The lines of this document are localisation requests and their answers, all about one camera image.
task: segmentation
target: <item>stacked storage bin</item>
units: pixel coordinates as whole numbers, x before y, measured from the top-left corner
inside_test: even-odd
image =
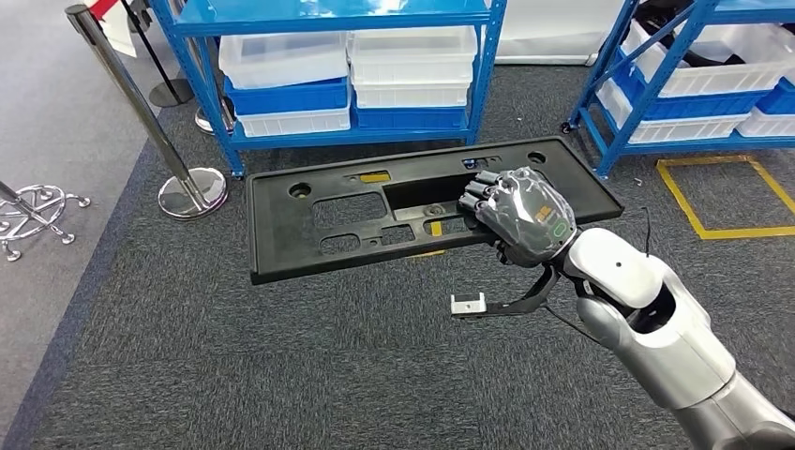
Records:
[[[351,33],[353,114],[361,129],[461,129],[477,40],[471,26]]]
[[[247,137],[351,127],[345,33],[224,36],[218,66]]]
[[[779,29],[785,46],[795,49],[795,37]],[[795,71],[790,71],[772,92],[757,103],[751,117],[737,127],[745,137],[795,136]]]
[[[728,137],[793,67],[791,49],[782,45],[775,25],[720,25],[705,28],[692,50],[710,59],[732,54],[745,64],[689,67],[681,62],[644,115],[630,143],[659,143]],[[637,22],[616,58],[633,52],[650,36]],[[634,62],[614,73],[597,97],[621,128],[642,96],[667,49],[655,43]]]

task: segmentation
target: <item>yellow tape square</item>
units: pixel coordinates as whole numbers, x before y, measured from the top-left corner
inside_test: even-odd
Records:
[[[791,236],[795,235],[795,226],[792,227],[761,227],[761,228],[734,228],[724,230],[706,230],[701,220],[693,211],[693,207],[684,198],[682,190],[679,189],[676,182],[668,171],[668,167],[672,166],[695,166],[699,164],[719,164],[723,162],[747,162],[751,164],[755,171],[765,180],[765,183],[772,189],[776,196],[789,208],[789,211],[795,215],[795,202],[789,195],[781,188],[781,185],[773,179],[773,177],[758,163],[755,159],[747,155],[732,155],[727,157],[682,157],[676,159],[659,159],[657,161],[657,171],[663,177],[663,181],[668,186],[668,189],[676,199],[693,230],[696,231],[701,239],[740,239],[746,237],[773,237],[773,236]]]

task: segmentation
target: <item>robotic arm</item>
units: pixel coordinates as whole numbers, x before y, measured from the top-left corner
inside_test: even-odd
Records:
[[[561,276],[575,283],[577,314],[699,449],[795,449],[795,423],[736,369],[710,316],[658,258],[600,228],[577,229],[563,196],[530,168],[480,172],[459,200],[501,238],[502,261],[543,265],[516,302],[452,298],[461,318],[527,314]]]

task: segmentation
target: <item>blue shelf frame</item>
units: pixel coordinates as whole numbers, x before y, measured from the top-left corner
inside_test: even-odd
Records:
[[[634,52],[611,66],[613,55],[621,45],[622,36],[629,28],[639,3],[639,0],[624,1],[622,10],[591,69],[585,89],[583,89],[568,121],[563,124],[564,131],[579,128],[580,122],[585,124],[586,130],[602,154],[602,160],[595,169],[598,175],[607,176],[618,158],[625,155],[795,147],[795,137],[744,138],[737,131],[727,138],[719,139],[629,143],[629,139],[638,128],[646,111],[660,95],[660,91],[704,26],[708,24],[795,22],[795,1],[793,0],[697,0]],[[609,112],[605,111],[596,99],[596,91],[618,68],[634,61],[685,20],[687,20],[687,24],[671,45],[666,58],[646,86],[637,105],[624,121],[623,127],[618,128]],[[598,105],[596,110],[606,119],[613,131],[613,140],[610,144],[605,142],[593,121],[591,110],[589,110],[593,104]]]
[[[233,177],[246,168],[240,152],[279,147],[306,147],[355,143],[388,143],[461,139],[477,141],[486,105],[497,44],[503,28],[507,0],[190,0],[177,10],[179,0],[152,0],[152,9],[168,39],[180,68],[213,129],[226,129],[218,101],[219,83],[210,57],[211,37],[308,31],[343,31],[380,28],[471,25],[478,52],[473,63],[469,123],[460,130],[360,130],[247,138],[239,124],[231,135],[216,133],[218,145]],[[481,39],[481,28],[485,38]],[[195,49],[196,60],[189,47]]]

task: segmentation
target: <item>blue plastic bin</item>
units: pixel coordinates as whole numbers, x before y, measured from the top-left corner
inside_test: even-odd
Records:
[[[795,114],[795,85],[782,78],[768,96],[757,103],[766,114]]]
[[[348,77],[263,89],[235,89],[229,78],[224,91],[236,114],[337,110],[348,106]]]
[[[352,108],[360,129],[462,129],[467,126],[466,107]]]
[[[624,58],[621,49],[617,51],[613,64]],[[621,87],[633,107],[646,89],[646,79],[635,63],[630,62],[613,73],[613,81]],[[708,96],[659,97],[646,111],[643,120],[686,119],[691,117],[710,117],[714,115],[747,114],[762,98],[771,91],[732,92]]]

